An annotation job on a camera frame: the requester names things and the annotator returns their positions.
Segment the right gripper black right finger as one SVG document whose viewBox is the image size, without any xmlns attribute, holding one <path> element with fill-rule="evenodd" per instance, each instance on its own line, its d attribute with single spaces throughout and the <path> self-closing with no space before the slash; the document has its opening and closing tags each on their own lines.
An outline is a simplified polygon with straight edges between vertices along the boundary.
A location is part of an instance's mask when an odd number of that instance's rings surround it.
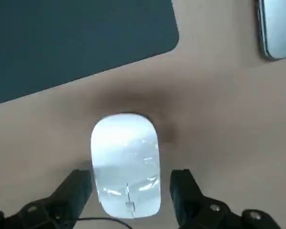
<svg viewBox="0 0 286 229">
<path fill-rule="evenodd" d="M 190 170 L 173 170 L 170 194 L 180 229 L 279 229 L 266 212 L 245 209 L 239 216 L 222 201 L 206 197 Z"/>
</svg>

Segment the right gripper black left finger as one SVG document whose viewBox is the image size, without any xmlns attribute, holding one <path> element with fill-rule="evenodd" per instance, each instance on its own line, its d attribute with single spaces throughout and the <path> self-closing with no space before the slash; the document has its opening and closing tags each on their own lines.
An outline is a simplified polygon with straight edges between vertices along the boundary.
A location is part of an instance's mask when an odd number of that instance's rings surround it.
<svg viewBox="0 0 286 229">
<path fill-rule="evenodd" d="M 30 202 L 9 217 L 0 211 L 0 229 L 72 229 L 91 193 L 91 172 L 73 170 L 49 197 Z"/>
</svg>

